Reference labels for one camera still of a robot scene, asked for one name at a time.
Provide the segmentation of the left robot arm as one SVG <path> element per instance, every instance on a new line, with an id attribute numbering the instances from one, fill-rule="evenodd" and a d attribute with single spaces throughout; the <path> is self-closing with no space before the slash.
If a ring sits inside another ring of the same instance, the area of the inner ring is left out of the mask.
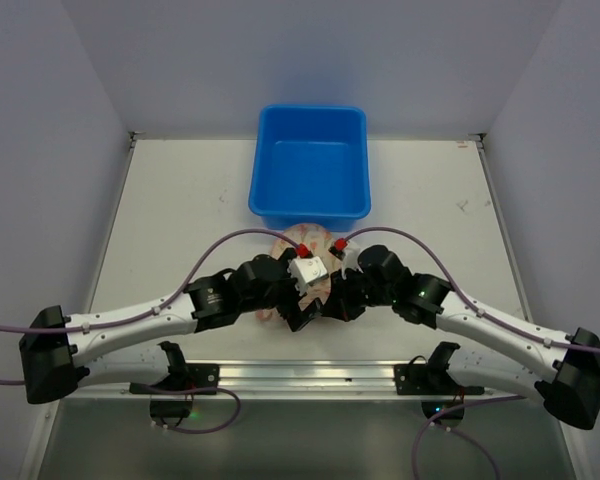
<path id="1" fill-rule="evenodd" d="M 237 269 L 186 283 L 166 298 L 99 314 L 66 316 L 58 306 L 39 312 L 19 342 L 26 397 L 31 404 L 64 398 L 96 377 L 95 362 L 159 338 L 223 328 L 240 315 L 275 309 L 292 330 L 321 309 L 299 303 L 328 277 L 323 261 L 287 249 L 258 255 Z"/>

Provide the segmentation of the floral mesh laundry bag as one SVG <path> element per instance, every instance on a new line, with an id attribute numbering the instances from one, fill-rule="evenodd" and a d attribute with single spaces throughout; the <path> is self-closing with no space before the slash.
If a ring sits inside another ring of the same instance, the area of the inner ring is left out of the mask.
<path id="1" fill-rule="evenodd" d="M 326 303 L 331 291 L 331 279 L 329 275 L 341 268 L 341 261 L 329 252 L 329 248 L 335 240 L 334 235 L 324 227 L 311 223 L 293 225 L 285 230 L 283 235 L 298 245 L 304 245 L 306 247 L 305 250 L 310 252 L 301 261 L 303 264 L 312 264 L 312 266 L 315 266 L 318 263 L 316 260 L 319 259 L 323 267 L 322 270 L 324 270 L 323 273 L 327 273 L 320 281 L 315 280 L 304 288 L 304 295 L 300 297 L 298 304 L 300 310 L 305 310 L 315 299 L 319 299 L 322 304 Z M 275 239 L 269 254 L 273 258 L 278 259 L 290 246 L 286 241 Z M 284 322 L 284 319 L 276 309 L 259 310 L 255 313 L 255 317 L 261 324 L 268 327 Z"/>

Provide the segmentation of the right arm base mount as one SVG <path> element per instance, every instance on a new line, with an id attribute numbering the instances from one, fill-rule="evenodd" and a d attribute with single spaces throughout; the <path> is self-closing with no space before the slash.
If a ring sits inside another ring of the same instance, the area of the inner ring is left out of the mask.
<path id="1" fill-rule="evenodd" d="M 426 418 L 465 400 L 465 388 L 447 372 L 449 358 L 445 353 L 432 354 L 429 358 L 417 355 L 408 363 L 393 366 L 393 381 L 399 396 L 441 397 L 437 401 L 421 401 Z"/>

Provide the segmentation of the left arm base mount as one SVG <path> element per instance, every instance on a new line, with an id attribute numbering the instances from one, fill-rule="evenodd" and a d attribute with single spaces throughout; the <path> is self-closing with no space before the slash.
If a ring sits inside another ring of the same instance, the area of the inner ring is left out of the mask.
<path id="1" fill-rule="evenodd" d="M 217 387 L 220 366 L 215 363 L 188 363 L 186 371 L 171 373 L 156 385 L 131 383 L 129 392 L 134 395 L 158 395 L 167 392 L 175 399 L 150 400 L 149 415 L 156 423 L 178 427 L 193 412 L 194 395 L 191 389 Z"/>

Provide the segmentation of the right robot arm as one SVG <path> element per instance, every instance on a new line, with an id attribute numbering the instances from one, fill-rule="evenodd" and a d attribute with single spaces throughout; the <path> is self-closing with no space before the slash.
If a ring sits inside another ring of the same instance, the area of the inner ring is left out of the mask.
<path id="1" fill-rule="evenodd" d="M 569 334 L 494 311 L 449 280 L 413 273 L 383 245 L 364 250 L 338 239 L 329 249 L 342 267 L 331 276 L 326 317 L 352 321 L 370 307 L 388 307 L 408 323 L 473 342 L 440 343 L 422 379 L 429 388 L 491 388 L 532 399 L 581 430 L 600 412 L 600 338 Z"/>

